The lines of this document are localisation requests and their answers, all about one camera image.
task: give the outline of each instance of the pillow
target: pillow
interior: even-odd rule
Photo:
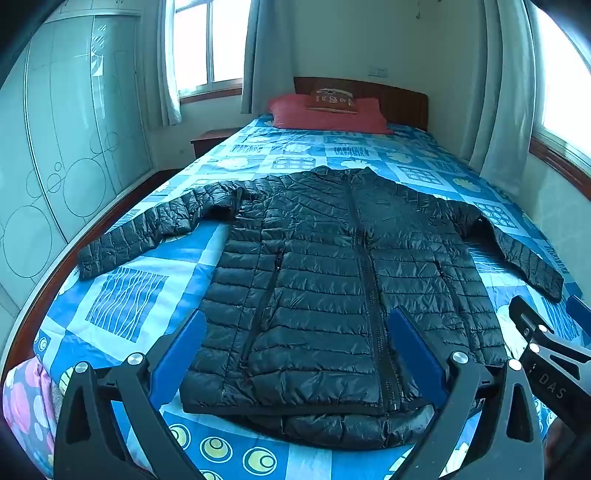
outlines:
[[[312,92],[306,102],[306,108],[334,113],[357,113],[353,94],[334,88],[320,88]]]
[[[288,93],[271,99],[269,111],[273,114],[273,126],[300,130],[328,130],[360,132],[363,134],[391,134],[387,122],[379,111],[375,98],[355,100],[356,115],[323,112],[306,108],[309,95]]]

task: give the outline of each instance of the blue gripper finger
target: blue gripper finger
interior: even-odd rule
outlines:
[[[160,361],[152,371],[150,402],[157,410],[170,403],[183,380],[207,331],[207,320],[199,310],[195,310],[180,330],[170,334],[174,339],[162,353]]]
[[[442,408],[448,397],[446,372],[417,330],[420,327],[399,307],[390,312],[386,326],[390,345],[404,361],[423,398]]]

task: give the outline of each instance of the yellow circle pattern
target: yellow circle pattern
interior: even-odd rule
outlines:
[[[242,457],[242,466],[253,475],[269,475],[277,467],[277,457],[266,448],[254,447]]]
[[[223,480],[221,476],[219,476],[216,472],[212,472],[211,470],[199,470],[201,474],[205,477],[205,480]]]
[[[199,444],[199,451],[213,463],[225,463],[232,458],[231,445],[220,437],[207,437]]]
[[[186,450],[191,443],[191,432],[182,423],[175,423],[168,427],[172,432],[174,438],[177,439],[178,444],[183,450]]]

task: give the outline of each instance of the window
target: window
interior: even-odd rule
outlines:
[[[591,176],[591,73],[558,25],[534,8],[542,66],[534,136]]]
[[[250,0],[176,0],[174,67],[181,97],[242,85]]]

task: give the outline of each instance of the metal screw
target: metal screw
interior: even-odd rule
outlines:
[[[464,352],[453,352],[452,358],[458,364],[468,363],[468,356]]]
[[[74,370],[76,370],[77,374],[83,374],[88,370],[88,364],[86,362],[80,362],[74,367]]]
[[[509,360],[509,366],[516,372],[521,370],[521,362],[519,360],[515,360],[514,358]]]
[[[141,353],[132,353],[129,357],[127,357],[127,363],[130,365],[139,365],[144,356]]]

